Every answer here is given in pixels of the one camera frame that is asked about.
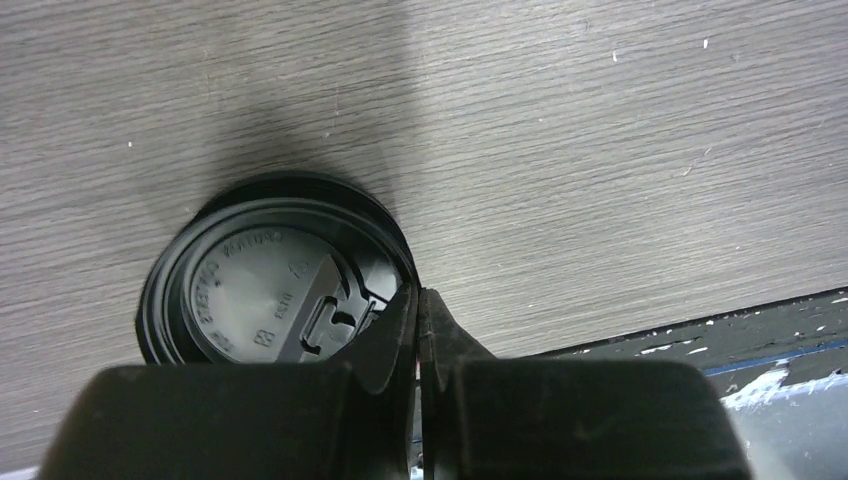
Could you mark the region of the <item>stack of black lids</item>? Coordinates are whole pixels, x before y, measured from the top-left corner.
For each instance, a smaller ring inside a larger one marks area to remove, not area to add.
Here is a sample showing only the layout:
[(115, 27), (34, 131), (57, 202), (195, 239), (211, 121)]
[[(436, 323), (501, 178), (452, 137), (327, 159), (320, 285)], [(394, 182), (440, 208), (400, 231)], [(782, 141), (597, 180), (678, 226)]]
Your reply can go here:
[(349, 181), (278, 171), (224, 189), (175, 235), (142, 287), (149, 364), (323, 360), (419, 281), (390, 211)]

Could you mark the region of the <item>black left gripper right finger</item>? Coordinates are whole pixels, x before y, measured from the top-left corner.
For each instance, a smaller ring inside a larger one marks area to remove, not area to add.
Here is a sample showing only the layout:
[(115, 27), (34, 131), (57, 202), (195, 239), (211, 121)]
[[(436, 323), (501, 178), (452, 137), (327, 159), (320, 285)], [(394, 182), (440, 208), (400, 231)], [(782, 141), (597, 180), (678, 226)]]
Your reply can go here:
[(418, 305), (428, 479), (748, 479), (719, 397), (664, 360), (499, 359), (440, 294)]

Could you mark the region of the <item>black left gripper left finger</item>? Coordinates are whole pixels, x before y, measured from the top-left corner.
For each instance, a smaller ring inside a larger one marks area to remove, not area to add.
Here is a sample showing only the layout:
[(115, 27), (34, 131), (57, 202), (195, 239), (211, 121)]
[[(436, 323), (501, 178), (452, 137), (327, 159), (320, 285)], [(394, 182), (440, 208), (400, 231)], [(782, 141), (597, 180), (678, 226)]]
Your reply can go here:
[(42, 479), (406, 479), (418, 291), (314, 363), (113, 367), (78, 396)]

